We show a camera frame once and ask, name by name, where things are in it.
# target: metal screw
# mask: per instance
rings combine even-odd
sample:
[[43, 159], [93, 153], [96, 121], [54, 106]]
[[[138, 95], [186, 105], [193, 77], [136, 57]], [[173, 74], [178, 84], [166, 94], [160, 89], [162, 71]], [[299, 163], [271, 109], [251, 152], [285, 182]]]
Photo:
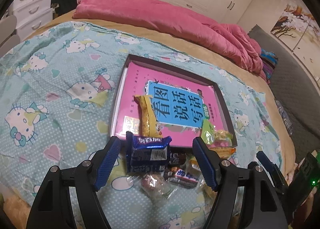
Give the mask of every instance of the metal screw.
[[256, 171], [262, 172], [263, 171], [263, 167], [262, 166], [256, 166]]
[[51, 172], [56, 172], [58, 170], [58, 167], [57, 166], [52, 166], [51, 168], [50, 168], [50, 171]]
[[223, 166], [230, 166], [230, 162], [227, 161], [227, 160], [223, 160], [223, 161], [221, 162], [221, 164], [222, 164]]
[[84, 162], [82, 162], [82, 166], [90, 166], [90, 165], [91, 165], [90, 160], [85, 160]]

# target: pink blanket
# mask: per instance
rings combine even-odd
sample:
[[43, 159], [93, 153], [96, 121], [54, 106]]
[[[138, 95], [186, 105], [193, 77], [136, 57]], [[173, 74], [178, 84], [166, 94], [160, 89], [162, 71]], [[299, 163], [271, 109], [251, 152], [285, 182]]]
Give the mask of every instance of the pink blanket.
[[81, 0], [74, 19], [102, 19], [168, 33], [199, 44], [260, 75], [261, 48], [237, 25], [219, 24], [190, 9], [159, 0]]

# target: pink book cover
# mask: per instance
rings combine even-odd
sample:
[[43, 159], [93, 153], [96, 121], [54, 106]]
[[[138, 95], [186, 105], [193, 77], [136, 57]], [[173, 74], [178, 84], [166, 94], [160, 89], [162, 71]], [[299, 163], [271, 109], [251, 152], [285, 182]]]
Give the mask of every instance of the pink book cover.
[[200, 136], [203, 119], [216, 130], [224, 129], [211, 86], [200, 85], [170, 74], [129, 63], [116, 117], [115, 135], [125, 139], [127, 131], [140, 135], [139, 105], [134, 95], [151, 94], [152, 107], [162, 136], [171, 136], [173, 147], [192, 147]]

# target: candy wrapper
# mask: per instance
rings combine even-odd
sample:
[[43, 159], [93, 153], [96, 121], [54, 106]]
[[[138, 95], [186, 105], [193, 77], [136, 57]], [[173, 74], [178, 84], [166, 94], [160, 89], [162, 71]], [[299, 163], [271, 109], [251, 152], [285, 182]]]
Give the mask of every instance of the candy wrapper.
[[199, 189], [198, 189], [198, 193], [200, 193], [201, 191], [204, 191], [206, 192], [206, 194], [212, 199], [212, 200], [215, 200], [216, 196], [217, 196], [217, 192], [213, 191], [211, 189], [211, 187], [209, 187], [206, 182], [204, 181], [204, 179], [202, 179], [200, 181], [200, 186], [199, 186]]
[[236, 152], [236, 148], [234, 147], [211, 147], [208, 146], [210, 150], [214, 150], [218, 153], [221, 159], [228, 159], [233, 153]]
[[171, 137], [153, 138], [126, 133], [128, 172], [163, 172], [170, 159]]
[[162, 206], [172, 197], [177, 187], [171, 185], [157, 173], [148, 173], [136, 179], [140, 186], [156, 206]]
[[157, 130], [158, 122], [151, 105], [151, 95], [135, 96], [142, 112], [142, 135], [145, 137], [161, 138], [161, 131]]
[[199, 178], [201, 175], [201, 170], [198, 165], [198, 162], [194, 156], [191, 156], [191, 158], [187, 161], [187, 173], [190, 173], [196, 178]]
[[184, 165], [187, 160], [185, 153], [170, 153], [169, 165], [171, 166], [180, 166]]
[[190, 173], [178, 167], [172, 167], [164, 171], [164, 179], [173, 184], [177, 184], [186, 188], [194, 188], [198, 184], [198, 179]]
[[201, 138], [208, 147], [231, 147], [233, 135], [226, 130], [215, 130], [215, 126], [207, 119], [204, 119]]

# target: gray headboard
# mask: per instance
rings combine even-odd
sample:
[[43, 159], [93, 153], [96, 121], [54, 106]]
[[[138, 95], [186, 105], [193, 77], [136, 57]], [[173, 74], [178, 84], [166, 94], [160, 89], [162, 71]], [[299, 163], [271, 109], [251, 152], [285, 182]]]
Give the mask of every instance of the gray headboard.
[[299, 162], [307, 152], [320, 148], [320, 96], [303, 68], [278, 41], [258, 25], [251, 29], [249, 36], [279, 58], [270, 88], [292, 121], [291, 138]]

